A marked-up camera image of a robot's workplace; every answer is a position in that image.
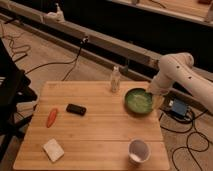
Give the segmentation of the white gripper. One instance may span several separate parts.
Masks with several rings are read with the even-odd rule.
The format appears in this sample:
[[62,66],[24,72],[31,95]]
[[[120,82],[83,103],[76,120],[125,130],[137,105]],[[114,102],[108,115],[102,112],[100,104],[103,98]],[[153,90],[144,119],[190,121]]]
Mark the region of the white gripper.
[[147,88],[147,92],[152,94],[152,108],[159,109],[164,102],[164,95],[166,93],[165,83],[153,79]]

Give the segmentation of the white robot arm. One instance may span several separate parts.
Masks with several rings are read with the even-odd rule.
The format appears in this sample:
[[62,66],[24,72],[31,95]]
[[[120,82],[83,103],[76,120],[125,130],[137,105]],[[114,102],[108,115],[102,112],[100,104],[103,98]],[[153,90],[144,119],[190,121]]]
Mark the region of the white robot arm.
[[158,62],[159,72],[147,91],[153,95],[166,95],[177,82],[213,114],[213,83],[194,72],[193,65],[194,58],[190,53],[163,55]]

